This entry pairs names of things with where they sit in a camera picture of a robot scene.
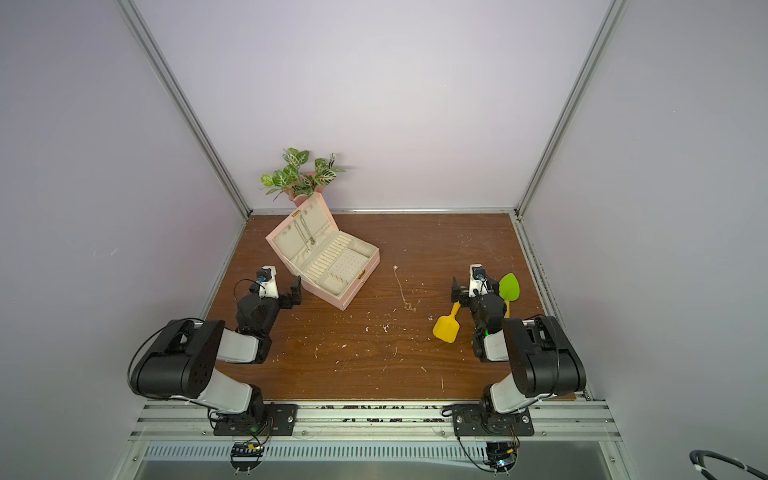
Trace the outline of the pink jewelry box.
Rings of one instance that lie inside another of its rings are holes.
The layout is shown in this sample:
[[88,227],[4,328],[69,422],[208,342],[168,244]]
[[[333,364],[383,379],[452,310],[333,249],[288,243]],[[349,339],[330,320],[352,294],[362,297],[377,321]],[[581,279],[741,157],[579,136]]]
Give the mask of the pink jewelry box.
[[337,225],[316,193],[266,236],[303,288],[345,310],[380,263],[380,249]]

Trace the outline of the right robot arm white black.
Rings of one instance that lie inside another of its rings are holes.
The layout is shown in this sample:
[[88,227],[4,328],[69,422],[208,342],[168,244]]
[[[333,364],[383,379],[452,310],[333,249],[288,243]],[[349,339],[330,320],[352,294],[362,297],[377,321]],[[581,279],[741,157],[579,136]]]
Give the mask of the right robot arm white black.
[[451,300],[472,316],[475,357],[509,366],[502,380],[485,387],[477,404],[453,408],[458,435],[531,436],[533,404],[586,387],[583,362],[555,317],[513,318],[499,283],[484,273],[475,275],[468,286],[454,281]]

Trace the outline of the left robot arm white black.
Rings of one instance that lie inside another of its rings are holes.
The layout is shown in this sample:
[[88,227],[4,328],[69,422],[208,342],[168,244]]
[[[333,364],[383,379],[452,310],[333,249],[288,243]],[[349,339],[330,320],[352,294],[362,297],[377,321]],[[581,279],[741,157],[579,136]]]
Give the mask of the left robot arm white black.
[[234,330],[223,320],[169,321],[134,353],[127,384],[134,394],[149,400],[178,400],[205,408],[216,436],[290,436],[297,405],[267,404],[258,386],[225,375],[216,364],[264,363],[279,313],[300,305],[302,299],[301,278],[280,293],[275,269],[265,266],[251,281],[249,293],[236,303]]

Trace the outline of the green toy trowel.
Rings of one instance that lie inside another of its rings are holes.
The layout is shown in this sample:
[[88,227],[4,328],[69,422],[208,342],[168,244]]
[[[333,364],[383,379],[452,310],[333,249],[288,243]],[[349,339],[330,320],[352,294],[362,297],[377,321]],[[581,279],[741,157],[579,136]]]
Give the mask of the green toy trowel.
[[514,273],[508,273],[506,274],[500,281],[499,281],[499,296],[504,300],[505,303],[505,318],[511,317],[511,306],[510,304],[512,302],[515,302],[520,297],[520,285],[519,281]]

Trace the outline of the yellow toy shovel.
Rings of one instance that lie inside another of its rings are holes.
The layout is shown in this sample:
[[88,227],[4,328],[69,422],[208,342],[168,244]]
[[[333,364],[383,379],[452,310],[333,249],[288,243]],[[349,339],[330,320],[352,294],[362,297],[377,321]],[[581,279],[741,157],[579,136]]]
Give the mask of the yellow toy shovel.
[[435,338],[449,344],[455,342],[460,329],[460,324],[456,319],[460,308],[461,304],[459,302],[455,302],[451,308],[451,312],[448,315],[444,315],[438,318],[432,330]]

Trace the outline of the potted plant pink vase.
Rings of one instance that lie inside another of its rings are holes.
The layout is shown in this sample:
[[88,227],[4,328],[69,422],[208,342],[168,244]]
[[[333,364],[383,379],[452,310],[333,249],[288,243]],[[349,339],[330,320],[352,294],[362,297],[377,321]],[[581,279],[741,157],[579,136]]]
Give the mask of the potted plant pink vase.
[[310,152],[289,147],[283,151],[286,165],[272,173],[261,176],[260,182],[267,195],[286,195],[295,205],[300,206],[316,193],[321,193],[344,169],[336,165],[336,154],[328,158],[316,158],[312,172],[302,168],[309,162]]

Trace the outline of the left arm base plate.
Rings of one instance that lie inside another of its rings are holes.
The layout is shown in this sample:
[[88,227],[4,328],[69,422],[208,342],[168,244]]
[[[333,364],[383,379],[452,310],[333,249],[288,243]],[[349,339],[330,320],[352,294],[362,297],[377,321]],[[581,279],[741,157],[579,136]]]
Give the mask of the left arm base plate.
[[210,412],[208,419],[215,436],[291,436],[297,412],[296,404],[270,403],[240,414]]

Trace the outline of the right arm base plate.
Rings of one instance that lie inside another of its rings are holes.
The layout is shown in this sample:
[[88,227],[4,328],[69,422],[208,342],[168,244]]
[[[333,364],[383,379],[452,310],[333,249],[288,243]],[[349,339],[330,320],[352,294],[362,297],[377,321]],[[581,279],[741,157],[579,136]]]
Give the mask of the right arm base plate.
[[498,414],[479,404],[453,404],[442,411],[450,417],[456,436],[532,437],[535,434],[533,420],[528,409],[521,413]]

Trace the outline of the aluminium front rail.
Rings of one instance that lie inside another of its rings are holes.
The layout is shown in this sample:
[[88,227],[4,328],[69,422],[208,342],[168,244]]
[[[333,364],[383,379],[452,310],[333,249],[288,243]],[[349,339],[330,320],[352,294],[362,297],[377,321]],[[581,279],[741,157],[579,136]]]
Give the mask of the aluminium front rail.
[[291,436],[277,440],[449,440],[474,439],[619,441],[621,435],[602,401],[545,401],[529,408],[532,437],[456,436],[442,411],[456,400],[437,401],[294,401],[297,420]]

